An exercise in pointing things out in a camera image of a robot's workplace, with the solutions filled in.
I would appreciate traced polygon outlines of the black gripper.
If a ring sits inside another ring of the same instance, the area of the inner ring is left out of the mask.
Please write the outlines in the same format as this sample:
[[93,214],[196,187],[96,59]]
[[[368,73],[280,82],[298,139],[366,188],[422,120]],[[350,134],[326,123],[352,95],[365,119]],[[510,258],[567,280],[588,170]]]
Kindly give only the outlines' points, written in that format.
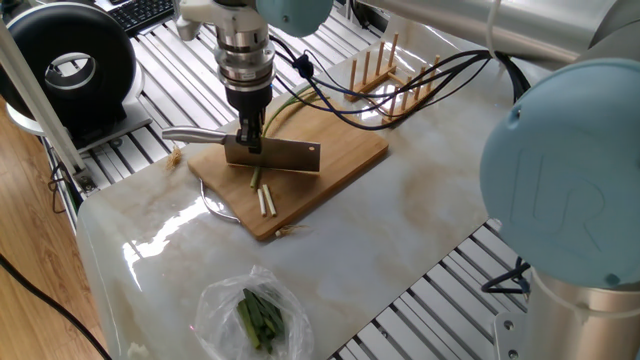
[[238,111],[240,128],[236,133],[236,142],[252,154],[262,152],[262,127],[264,116],[257,115],[266,110],[273,98],[271,87],[255,91],[226,90],[229,104]]

